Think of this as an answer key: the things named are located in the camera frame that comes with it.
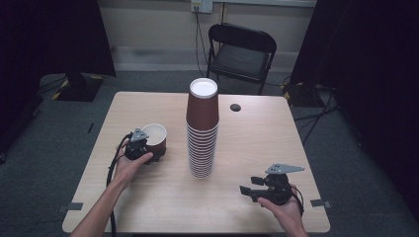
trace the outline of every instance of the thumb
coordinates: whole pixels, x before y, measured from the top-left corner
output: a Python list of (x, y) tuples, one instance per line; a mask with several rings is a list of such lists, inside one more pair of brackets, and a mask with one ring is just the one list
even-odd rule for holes
[(274, 212), (274, 210), (276, 210), (277, 209), (277, 206), (273, 203), (273, 202), (271, 202), (270, 200), (268, 200), (268, 199), (266, 199), (266, 198), (263, 198), (263, 197), (259, 197), (258, 198), (258, 202), (263, 206), (263, 207), (265, 207), (265, 208), (267, 208), (267, 209), (269, 209), (269, 210), (271, 210), (271, 211), (273, 211)]
[(149, 159), (151, 159), (153, 157), (153, 153), (148, 152), (144, 155), (142, 155), (141, 157), (139, 157), (138, 159), (135, 160), (135, 163), (137, 163), (138, 165), (142, 165), (145, 162), (147, 162)]

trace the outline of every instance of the wall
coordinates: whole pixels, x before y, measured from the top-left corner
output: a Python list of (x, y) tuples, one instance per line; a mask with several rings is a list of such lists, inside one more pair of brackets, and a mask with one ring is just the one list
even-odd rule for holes
[[(194, 51), (197, 19), (188, 0), (100, 0), (110, 45)], [(277, 41), (274, 67), (290, 71), (313, 12), (312, 7), (213, 3), (212, 14), (199, 14), (206, 48), (211, 25), (221, 21), (260, 29)]]

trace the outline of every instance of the metal bracket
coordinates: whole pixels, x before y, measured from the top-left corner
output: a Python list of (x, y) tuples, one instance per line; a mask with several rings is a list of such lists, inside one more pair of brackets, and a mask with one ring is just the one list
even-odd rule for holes
[(135, 129), (135, 131), (133, 132), (132, 138), (130, 140), (130, 142), (136, 142), (142, 139), (146, 139), (148, 138), (147, 133), (141, 131), (141, 129), (139, 129), (139, 127), (137, 127)]
[(292, 172), (298, 172), (303, 171), (304, 167), (299, 166), (289, 166), (289, 165), (283, 165), (275, 163), (271, 167), (269, 167), (265, 173), (266, 174), (275, 174), (275, 175), (281, 175), (281, 174), (287, 174)]

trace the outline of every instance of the gray floor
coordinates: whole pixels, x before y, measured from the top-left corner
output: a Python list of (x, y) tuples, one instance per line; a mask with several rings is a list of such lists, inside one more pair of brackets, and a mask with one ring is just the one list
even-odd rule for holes
[[(38, 115), (0, 166), (0, 236), (67, 236), (61, 229), (65, 213), (57, 210), (72, 200), (113, 96), (118, 91), (187, 92), (189, 83), (201, 77), (196, 69), (172, 69), (118, 71), (116, 78), (105, 79), (93, 103), (54, 101), (56, 89), (42, 94)], [(277, 86), (267, 85), (263, 95), (281, 96), (278, 85), (289, 75), (270, 73), (268, 83)], [(44, 77), (42, 85), (59, 78)], [(218, 85), (220, 93), (255, 95), (258, 89), (223, 78)], [(326, 100), (328, 93), (322, 97)], [(322, 109), (291, 110), (300, 118)], [(301, 140), (310, 130), (307, 122), (295, 123)], [(319, 120), (304, 149), (323, 200), (333, 204), (326, 210), (331, 230), (319, 236), (419, 236), (418, 222), (385, 173), (360, 149), (339, 111)]]

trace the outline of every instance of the human hand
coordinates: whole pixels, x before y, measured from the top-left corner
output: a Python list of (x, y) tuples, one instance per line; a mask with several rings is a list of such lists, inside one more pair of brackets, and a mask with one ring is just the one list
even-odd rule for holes
[(131, 182), (138, 168), (142, 164), (144, 164), (146, 161), (151, 159), (151, 157), (153, 157), (153, 153), (148, 152), (147, 154), (142, 155), (136, 160), (128, 160), (124, 156), (124, 148), (126, 147), (127, 144), (128, 144), (128, 141), (126, 140), (123, 143), (121, 149), (118, 151), (117, 157), (119, 157), (119, 159), (117, 162), (117, 168), (116, 168), (115, 176), (114, 176), (115, 181), (122, 183), (123, 190), (125, 190), (126, 187), (129, 185), (129, 183)]
[(286, 231), (290, 237), (308, 236), (302, 225), (301, 214), (299, 212), (299, 206), (295, 197), (291, 197), (290, 200), (283, 205), (275, 205), (266, 198), (259, 197), (258, 202), (265, 208), (269, 209), (274, 213), (274, 216), (280, 222), (281, 227)]

